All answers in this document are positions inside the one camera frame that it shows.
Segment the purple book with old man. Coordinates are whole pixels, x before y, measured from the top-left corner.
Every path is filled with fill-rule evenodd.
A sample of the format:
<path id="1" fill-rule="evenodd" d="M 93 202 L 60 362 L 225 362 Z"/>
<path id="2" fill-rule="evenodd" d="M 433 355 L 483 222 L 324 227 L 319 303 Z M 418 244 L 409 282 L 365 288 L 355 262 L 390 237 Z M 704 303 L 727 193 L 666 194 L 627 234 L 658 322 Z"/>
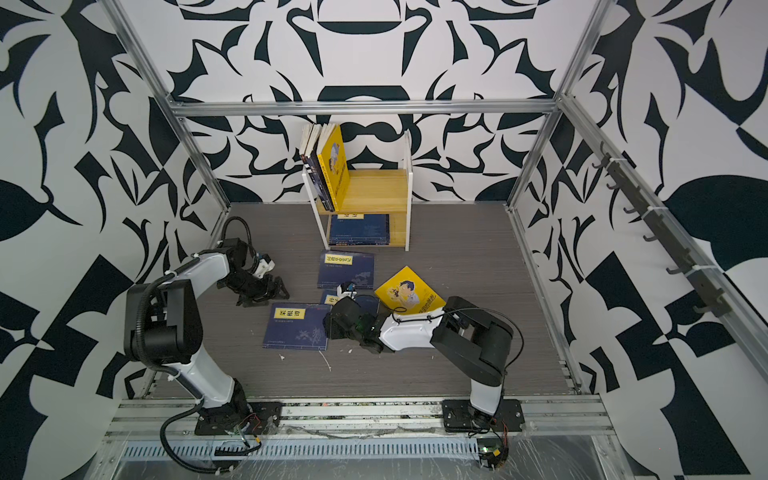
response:
<path id="1" fill-rule="evenodd" d="M 315 130 L 315 133 L 313 134 L 313 138 L 310 140 L 310 143 L 308 145 L 308 152 L 307 152 L 305 163 L 309 166 L 310 179 L 312 180 L 315 186 L 318 197 L 324 209 L 328 212 L 334 212 L 335 208 L 331 200 L 330 193 L 326 184 L 325 176 L 322 172 L 320 162 L 319 162 L 319 157 L 316 151 L 320 132 L 322 130 L 322 126 L 319 124 L 317 125 L 318 127 Z"/>

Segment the yellow book with figure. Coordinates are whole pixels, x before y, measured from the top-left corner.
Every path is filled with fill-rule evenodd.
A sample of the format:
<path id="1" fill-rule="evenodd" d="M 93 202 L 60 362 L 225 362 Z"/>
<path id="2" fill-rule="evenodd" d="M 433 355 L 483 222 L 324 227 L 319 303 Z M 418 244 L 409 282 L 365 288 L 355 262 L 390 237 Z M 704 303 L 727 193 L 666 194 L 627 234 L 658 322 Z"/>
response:
<path id="1" fill-rule="evenodd" d="M 325 182 L 329 211 L 340 211 L 348 192 L 350 175 L 339 124 L 322 126 L 316 154 Z"/>

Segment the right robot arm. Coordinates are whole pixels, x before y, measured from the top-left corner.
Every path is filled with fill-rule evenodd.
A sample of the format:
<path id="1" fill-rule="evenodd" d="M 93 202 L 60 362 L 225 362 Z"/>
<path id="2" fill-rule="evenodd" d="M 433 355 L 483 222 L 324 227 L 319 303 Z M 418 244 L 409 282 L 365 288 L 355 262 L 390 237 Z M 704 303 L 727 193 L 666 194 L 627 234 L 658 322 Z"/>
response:
<path id="1" fill-rule="evenodd" d="M 515 335 L 515 327 L 499 314 L 452 296 L 429 312 L 386 307 L 373 315 L 344 295 L 323 326 L 328 338 L 353 340 L 374 354 L 434 349 L 470 379 L 468 411 L 475 422 L 488 422 L 499 410 Z"/>

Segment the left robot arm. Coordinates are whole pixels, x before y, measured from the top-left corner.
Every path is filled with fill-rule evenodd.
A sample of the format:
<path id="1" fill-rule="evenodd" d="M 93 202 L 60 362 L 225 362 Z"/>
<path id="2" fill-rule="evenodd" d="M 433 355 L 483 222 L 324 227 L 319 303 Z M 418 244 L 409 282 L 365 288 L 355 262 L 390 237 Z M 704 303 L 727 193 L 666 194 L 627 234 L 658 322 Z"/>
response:
<path id="1" fill-rule="evenodd" d="M 150 283 L 132 286 L 126 297 L 124 353 L 177 381 L 211 423 L 232 423 L 252 414 L 242 385 L 216 364 L 204 347 L 198 298 L 215 286 L 236 294 L 242 307 L 288 299 L 274 260 L 238 239 L 203 250 Z"/>

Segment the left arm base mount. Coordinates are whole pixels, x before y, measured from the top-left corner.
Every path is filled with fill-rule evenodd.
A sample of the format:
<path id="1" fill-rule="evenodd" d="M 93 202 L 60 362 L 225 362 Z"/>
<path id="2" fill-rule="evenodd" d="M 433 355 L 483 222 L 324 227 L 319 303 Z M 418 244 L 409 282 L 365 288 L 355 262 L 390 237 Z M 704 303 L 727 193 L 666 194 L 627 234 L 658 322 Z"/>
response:
<path id="1" fill-rule="evenodd" d="M 239 429 L 246 435 L 264 434 L 280 425 L 282 402 L 249 402 L 248 407 L 236 409 L 222 406 L 202 409 L 194 433 L 198 436 L 234 434 Z"/>

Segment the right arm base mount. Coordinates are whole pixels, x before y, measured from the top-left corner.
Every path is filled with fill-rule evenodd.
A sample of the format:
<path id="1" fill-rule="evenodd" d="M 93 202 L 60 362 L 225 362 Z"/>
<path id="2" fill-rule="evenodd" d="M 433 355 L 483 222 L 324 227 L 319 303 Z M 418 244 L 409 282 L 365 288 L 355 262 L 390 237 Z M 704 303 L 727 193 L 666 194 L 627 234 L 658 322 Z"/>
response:
<path id="1" fill-rule="evenodd" d="M 443 428 L 449 433 L 521 432 L 525 417 L 519 400 L 502 399 L 494 415 L 471 406 L 468 399 L 441 401 Z"/>

